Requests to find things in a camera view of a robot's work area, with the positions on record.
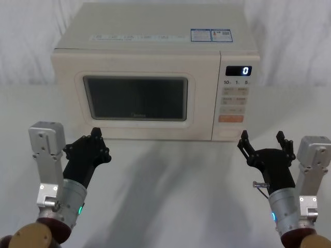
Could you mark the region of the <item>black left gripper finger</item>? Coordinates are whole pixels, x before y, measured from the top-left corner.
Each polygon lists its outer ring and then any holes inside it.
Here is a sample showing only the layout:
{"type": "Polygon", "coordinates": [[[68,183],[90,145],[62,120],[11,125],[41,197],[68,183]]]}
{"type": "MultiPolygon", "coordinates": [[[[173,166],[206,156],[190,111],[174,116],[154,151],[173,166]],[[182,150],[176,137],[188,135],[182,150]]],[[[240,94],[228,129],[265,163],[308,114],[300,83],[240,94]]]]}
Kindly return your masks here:
{"type": "Polygon", "coordinates": [[[74,159],[83,155],[91,156],[97,149],[98,128],[94,127],[91,133],[81,136],[78,140],[71,144],[67,144],[63,151],[66,154],[66,159],[74,159]]]}
{"type": "Polygon", "coordinates": [[[104,139],[102,137],[102,133],[101,133],[101,129],[100,128],[96,128],[96,141],[97,141],[97,145],[98,145],[98,155],[97,155],[97,162],[98,163],[109,163],[112,159],[111,155],[110,155],[110,150],[109,148],[106,146],[104,139]]]}

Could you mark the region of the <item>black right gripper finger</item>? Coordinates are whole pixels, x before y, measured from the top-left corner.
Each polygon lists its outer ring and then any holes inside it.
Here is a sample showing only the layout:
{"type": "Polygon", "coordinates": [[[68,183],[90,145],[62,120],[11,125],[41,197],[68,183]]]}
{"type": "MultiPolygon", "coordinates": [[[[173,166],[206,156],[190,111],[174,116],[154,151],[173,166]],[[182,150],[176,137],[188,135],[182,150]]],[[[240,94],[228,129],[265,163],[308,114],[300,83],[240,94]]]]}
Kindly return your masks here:
{"type": "Polygon", "coordinates": [[[290,161],[295,160],[296,156],[295,156],[294,150],[293,150],[293,141],[286,139],[285,135],[282,131],[278,131],[278,133],[276,135],[276,139],[277,139],[282,151],[285,152],[286,157],[290,161]]]}
{"type": "Polygon", "coordinates": [[[258,154],[250,144],[249,136],[246,130],[242,132],[237,147],[245,157],[246,162],[249,166],[257,165],[258,154]]]}

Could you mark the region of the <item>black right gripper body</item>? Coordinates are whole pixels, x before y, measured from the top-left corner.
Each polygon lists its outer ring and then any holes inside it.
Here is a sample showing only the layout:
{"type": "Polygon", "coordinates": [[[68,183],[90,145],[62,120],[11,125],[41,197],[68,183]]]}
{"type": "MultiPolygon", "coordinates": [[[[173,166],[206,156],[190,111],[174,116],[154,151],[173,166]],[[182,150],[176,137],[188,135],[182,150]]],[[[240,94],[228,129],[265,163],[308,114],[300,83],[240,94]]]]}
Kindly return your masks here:
{"type": "Polygon", "coordinates": [[[246,157],[250,167],[258,169],[268,184],[268,194],[286,188],[295,188],[295,183],[289,167],[295,159],[294,154],[289,154],[280,149],[265,148],[249,150],[246,157]]]}

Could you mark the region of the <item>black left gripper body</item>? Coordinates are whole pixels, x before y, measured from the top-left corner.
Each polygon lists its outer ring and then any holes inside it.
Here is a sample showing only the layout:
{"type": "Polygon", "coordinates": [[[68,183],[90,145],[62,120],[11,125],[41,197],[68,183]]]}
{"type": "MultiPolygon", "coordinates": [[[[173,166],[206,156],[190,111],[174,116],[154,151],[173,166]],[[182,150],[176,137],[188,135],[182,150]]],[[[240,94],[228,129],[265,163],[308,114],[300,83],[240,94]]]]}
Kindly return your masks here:
{"type": "Polygon", "coordinates": [[[83,185],[86,189],[94,174],[95,169],[102,163],[97,162],[98,146],[95,153],[91,156],[83,155],[78,158],[68,160],[64,169],[63,176],[65,179],[70,179],[83,185]]]}

